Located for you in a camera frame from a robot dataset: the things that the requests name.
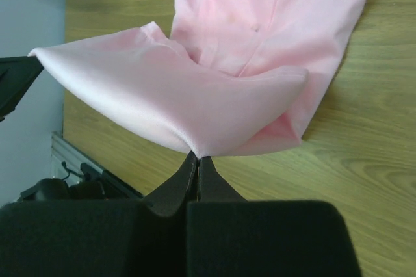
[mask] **wooden table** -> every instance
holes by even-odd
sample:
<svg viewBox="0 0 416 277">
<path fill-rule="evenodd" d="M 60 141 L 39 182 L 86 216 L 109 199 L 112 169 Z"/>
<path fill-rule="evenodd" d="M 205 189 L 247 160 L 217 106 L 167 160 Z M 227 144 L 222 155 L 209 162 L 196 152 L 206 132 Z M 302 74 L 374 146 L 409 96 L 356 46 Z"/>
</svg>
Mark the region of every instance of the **wooden table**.
<svg viewBox="0 0 416 277">
<path fill-rule="evenodd" d="M 67 0 L 66 39 L 152 20 L 169 35 L 173 2 Z M 415 276 L 415 66 L 416 0 L 368 0 L 304 144 L 270 155 L 217 158 L 217 169 L 247 199 L 335 204 L 365 276 Z M 185 157 L 133 135 L 69 93 L 64 138 L 145 194 Z"/>
</svg>

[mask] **pink garment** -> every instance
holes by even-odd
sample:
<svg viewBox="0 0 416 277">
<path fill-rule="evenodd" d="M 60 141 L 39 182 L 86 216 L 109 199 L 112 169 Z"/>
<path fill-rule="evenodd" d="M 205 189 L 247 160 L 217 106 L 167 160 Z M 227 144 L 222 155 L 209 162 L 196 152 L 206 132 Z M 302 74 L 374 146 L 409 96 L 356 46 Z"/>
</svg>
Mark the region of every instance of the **pink garment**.
<svg viewBox="0 0 416 277">
<path fill-rule="evenodd" d="M 175 0 L 155 23 L 34 49 L 69 91 L 168 148 L 254 155 L 298 145 L 365 0 Z"/>
</svg>

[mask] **fabric fold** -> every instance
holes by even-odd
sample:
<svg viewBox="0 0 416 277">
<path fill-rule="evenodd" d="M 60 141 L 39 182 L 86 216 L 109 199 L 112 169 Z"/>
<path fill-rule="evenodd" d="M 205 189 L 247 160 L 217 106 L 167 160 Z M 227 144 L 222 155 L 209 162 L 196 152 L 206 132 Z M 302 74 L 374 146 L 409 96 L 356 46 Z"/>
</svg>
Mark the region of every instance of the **fabric fold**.
<svg viewBox="0 0 416 277">
<path fill-rule="evenodd" d="M 175 0 L 155 23 L 34 49 L 70 92 L 133 133 L 198 157 L 301 143 L 365 0 Z"/>
</svg>

